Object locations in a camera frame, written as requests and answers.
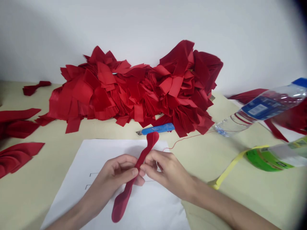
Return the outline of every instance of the pile of red fabric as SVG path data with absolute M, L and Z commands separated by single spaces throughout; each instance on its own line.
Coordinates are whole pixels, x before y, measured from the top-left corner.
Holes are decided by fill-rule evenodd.
M 265 91 L 267 91 L 267 89 L 254 89 L 245 93 L 233 95 L 228 99 L 238 100 L 243 104 L 247 104 Z M 303 135 L 307 135 L 307 99 L 305 99 L 298 106 L 288 109 L 281 114 L 278 114 L 270 119 L 265 120 L 264 122 L 271 129 L 272 133 L 276 138 L 284 140 L 286 142 L 288 142 L 288 140 L 274 126 L 273 122 L 289 130 L 295 131 Z
M 38 154 L 45 143 L 21 143 L 0 152 L 0 178 L 14 173 L 24 166 L 32 156 Z
M 183 40 L 154 68 L 131 67 L 117 61 L 97 46 L 87 62 L 61 68 L 67 82 L 49 99 L 49 112 L 36 121 L 44 126 L 55 119 L 66 120 L 66 133 L 79 130 L 80 121 L 117 119 L 124 126 L 131 119 L 142 127 L 173 123 L 179 137 L 198 130 L 205 134 L 213 125 L 206 112 L 221 60 L 193 51 L 194 43 Z M 155 120 L 155 115 L 164 116 Z
M 32 134 L 39 124 L 27 121 L 40 109 L 0 111 L 0 139 L 7 137 L 26 138 Z

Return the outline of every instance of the white paper sheet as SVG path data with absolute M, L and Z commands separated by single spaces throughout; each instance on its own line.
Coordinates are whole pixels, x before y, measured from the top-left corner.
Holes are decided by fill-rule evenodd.
M 122 154 L 139 157 L 147 140 L 84 140 L 47 213 L 41 229 L 45 229 L 76 204 L 90 187 L 105 162 Z M 154 149 L 167 148 L 166 141 L 158 141 Z M 189 230 L 181 200 L 147 175 L 142 187 L 133 186 L 123 218 L 113 223 L 114 200 L 125 185 L 117 190 L 102 212 L 82 230 Z

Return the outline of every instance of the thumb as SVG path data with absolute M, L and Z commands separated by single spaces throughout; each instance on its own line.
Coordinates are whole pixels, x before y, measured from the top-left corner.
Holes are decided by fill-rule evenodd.
M 163 183 L 163 175 L 147 164 L 142 164 L 140 167 L 151 179 L 157 181 L 159 184 Z
M 117 176 L 117 181 L 120 185 L 125 184 L 138 175 L 137 168 L 131 168 Z

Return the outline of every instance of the blue bottle cap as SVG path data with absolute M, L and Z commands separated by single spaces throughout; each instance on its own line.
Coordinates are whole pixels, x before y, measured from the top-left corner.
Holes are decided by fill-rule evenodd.
M 307 78 L 299 78 L 292 83 L 307 88 Z

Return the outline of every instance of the hand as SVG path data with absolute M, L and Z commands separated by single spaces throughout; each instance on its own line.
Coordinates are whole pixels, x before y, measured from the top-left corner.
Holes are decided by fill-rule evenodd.
M 141 169 L 180 199 L 191 201 L 198 179 L 185 170 L 174 154 L 152 150 Z
M 79 203 L 94 218 L 108 203 L 115 191 L 137 176 L 134 184 L 142 186 L 145 183 L 145 172 L 134 168 L 137 158 L 124 154 L 108 160 L 97 175 L 93 184 Z

